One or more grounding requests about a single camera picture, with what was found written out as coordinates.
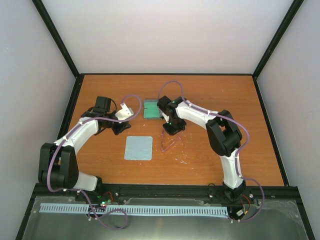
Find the pink transparent sunglasses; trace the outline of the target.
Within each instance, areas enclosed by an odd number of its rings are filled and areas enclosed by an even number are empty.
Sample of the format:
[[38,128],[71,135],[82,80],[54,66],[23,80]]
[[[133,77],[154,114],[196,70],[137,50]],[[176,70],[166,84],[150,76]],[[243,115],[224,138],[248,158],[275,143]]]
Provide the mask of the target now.
[[174,139],[171,139],[168,143],[168,145],[165,145],[165,130],[163,129],[160,135],[160,146],[161,146],[161,151],[163,153],[167,152],[170,148],[174,147],[178,142],[181,142],[182,146],[184,146],[184,142],[182,138],[178,135]]

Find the teal glasses case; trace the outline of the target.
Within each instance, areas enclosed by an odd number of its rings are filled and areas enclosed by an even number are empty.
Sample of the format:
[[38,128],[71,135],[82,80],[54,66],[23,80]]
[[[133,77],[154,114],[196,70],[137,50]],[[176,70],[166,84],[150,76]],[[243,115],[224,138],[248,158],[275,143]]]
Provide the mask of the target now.
[[157,106],[156,99],[145,99],[143,101],[143,118],[144,119],[160,119],[161,114]]

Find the light blue cleaning cloth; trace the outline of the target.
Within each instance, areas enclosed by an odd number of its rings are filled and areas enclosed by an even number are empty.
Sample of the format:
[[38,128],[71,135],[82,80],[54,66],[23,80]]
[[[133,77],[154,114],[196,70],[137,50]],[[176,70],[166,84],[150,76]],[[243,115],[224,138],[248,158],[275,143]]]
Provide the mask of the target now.
[[127,161],[150,161],[153,156],[152,136],[128,136],[124,159]]

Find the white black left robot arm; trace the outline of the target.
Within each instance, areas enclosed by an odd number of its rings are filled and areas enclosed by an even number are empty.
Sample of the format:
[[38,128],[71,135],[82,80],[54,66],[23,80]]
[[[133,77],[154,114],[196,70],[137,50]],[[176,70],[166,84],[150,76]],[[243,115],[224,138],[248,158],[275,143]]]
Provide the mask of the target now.
[[80,116],[69,132],[55,142],[41,146],[38,180],[51,192],[83,190],[92,201],[103,198],[104,188],[98,185],[101,179],[80,172],[77,153],[92,136],[105,129],[119,135],[131,127],[128,120],[134,116],[133,110],[121,103],[119,109],[111,111],[112,103],[112,99],[98,96],[95,105]]

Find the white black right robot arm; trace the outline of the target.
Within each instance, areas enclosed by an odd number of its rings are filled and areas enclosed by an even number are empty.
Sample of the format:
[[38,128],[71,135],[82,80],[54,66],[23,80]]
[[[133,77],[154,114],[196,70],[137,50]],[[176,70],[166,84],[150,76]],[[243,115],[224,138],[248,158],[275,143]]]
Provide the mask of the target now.
[[241,174],[238,153],[243,136],[230,112],[211,111],[181,96],[175,100],[163,96],[159,98],[157,107],[165,119],[163,129],[170,136],[184,131],[186,121],[206,130],[210,147],[221,160],[225,198],[235,202],[245,190],[246,183]]

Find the metal front plate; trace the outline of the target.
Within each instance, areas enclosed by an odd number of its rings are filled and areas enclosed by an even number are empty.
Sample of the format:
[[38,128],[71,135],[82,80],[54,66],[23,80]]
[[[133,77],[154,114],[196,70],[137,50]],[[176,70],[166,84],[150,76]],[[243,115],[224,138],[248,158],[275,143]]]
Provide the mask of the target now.
[[[86,204],[73,197],[37,197],[22,238],[24,240],[306,240],[307,231],[293,200],[266,201],[248,222],[212,216],[133,216],[107,212],[96,220],[88,214],[41,213],[40,204]],[[196,200],[131,199],[132,206],[198,206]]]

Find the black mounting rail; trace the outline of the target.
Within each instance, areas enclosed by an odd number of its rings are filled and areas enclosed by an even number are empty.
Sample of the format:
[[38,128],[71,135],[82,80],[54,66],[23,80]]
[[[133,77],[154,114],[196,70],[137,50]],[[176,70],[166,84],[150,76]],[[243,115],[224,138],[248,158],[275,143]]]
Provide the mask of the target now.
[[98,192],[86,194],[93,203],[112,200],[123,204],[131,198],[137,199],[194,199],[210,204],[239,204],[243,197],[253,200],[296,200],[300,201],[297,187],[264,186],[261,192],[258,186],[247,186],[243,193],[232,200],[225,195],[223,186],[215,185],[145,185],[145,184],[103,184]]

